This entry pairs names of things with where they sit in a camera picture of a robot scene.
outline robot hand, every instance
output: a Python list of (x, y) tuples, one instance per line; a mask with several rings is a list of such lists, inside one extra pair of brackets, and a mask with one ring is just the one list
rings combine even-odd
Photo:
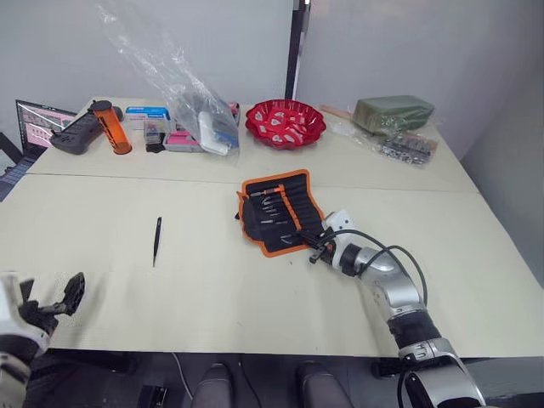
[(61, 302), (39, 307), (36, 300), (28, 300), (33, 282), (19, 283), (14, 274), (0, 274), (0, 406), (23, 406), (30, 364), (48, 349), (59, 324), (55, 316), (73, 315), (85, 292), (80, 272), (68, 281)]
[(426, 301), (402, 264), (387, 247), (381, 251), (353, 243), (355, 234), (351, 218), (345, 210), (333, 212), (323, 221), (325, 232), (305, 238), (318, 259), (359, 279), (374, 297), (380, 314), (399, 347), (403, 370), (399, 375), (397, 397), (402, 401), (402, 385), (413, 408), (473, 408), (485, 406), (485, 401), (450, 342), (441, 337), (428, 312)]

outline table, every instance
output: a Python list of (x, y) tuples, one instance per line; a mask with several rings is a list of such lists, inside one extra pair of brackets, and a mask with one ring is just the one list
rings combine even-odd
[[(161, 105), (145, 99), (108, 99), (123, 111), (127, 106)], [(125, 156), (112, 152), (104, 137), (95, 140), (82, 156), (49, 149), (32, 166), (30, 173), (71, 174), (79, 176), (131, 177), (240, 184), (269, 174), (307, 168), (312, 183), (324, 187), (372, 188), (391, 190), (431, 190), (477, 193), (472, 180), (463, 170), (436, 128), (428, 126), (425, 134), (439, 141), (434, 159), (422, 170), (404, 163), (384, 160), (368, 148), (361, 147), (346, 136), (325, 132), (317, 144), (303, 150), (270, 149), (256, 142), (245, 128), (247, 106), (243, 107), (240, 123), (240, 157), (186, 154), (163, 151), (154, 155), (145, 152), (143, 133), (128, 132), (133, 151)], [(327, 121), (343, 121), (325, 114)]]
[[(309, 251), (265, 258), (242, 237), (239, 188), (26, 175), (0, 206), (2, 268), (36, 278), (33, 297), (46, 303), (85, 273), (81, 308), (60, 318), (56, 348), (396, 356), (353, 279), (311, 265)], [(543, 354), (542, 289), (479, 194), (312, 190), (325, 213), (352, 203), (362, 230), (413, 253), (430, 314), (461, 357)]]

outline red bowl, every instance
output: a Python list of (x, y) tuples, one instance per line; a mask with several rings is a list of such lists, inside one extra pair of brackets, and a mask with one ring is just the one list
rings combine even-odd
[(294, 150), (311, 145), (326, 129), (323, 115), (291, 99), (272, 99), (246, 113), (246, 128), (255, 139), (275, 149)]

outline floor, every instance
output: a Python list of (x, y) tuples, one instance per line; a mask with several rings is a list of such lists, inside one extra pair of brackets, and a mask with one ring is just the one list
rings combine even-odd
[[(240, 368), (239, 354), (178, 354), (191, 390), (196, 389), (207, 368), (224, 362), (233, 373), (236, 402), (239, 407), (258, 407)], [(45, 371), (41, 380), (29, 384), (25, 408), (128, 408), (136, 407), (141, 387), (158, 385), (168, 388), (166, 408), (189, 408), (178, 367), (168, 353), (131, 354), (133, 369), (129, 374), (112, 373), (90, 365), (76, 365), (44, 356), (35, 370)], [(242, 364), (262, 407), (299, 407), (295, 389), (295, 370), (305, 360), (324, 364), (343, 385), (354, 407), (396, 407), (396, 379), (376, 379), (371, 374), (374, 359), (355, 357), (312, 357), (293, 355), (244, 354)], [(544, 359), (499, 359), (469, 366), (486, 397), (544, 392)], [(506, 399), (494, 399), (497, 406)], [(542, 399), (535, 406), (544, 406)]]

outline orange cylinder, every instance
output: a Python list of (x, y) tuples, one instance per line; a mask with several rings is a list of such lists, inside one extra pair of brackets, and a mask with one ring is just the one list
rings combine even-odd
[(114, 153), (126, 155), (133, 149), (109, 100), (95, 100), (89, 110), (94, 113), (102, 125)]

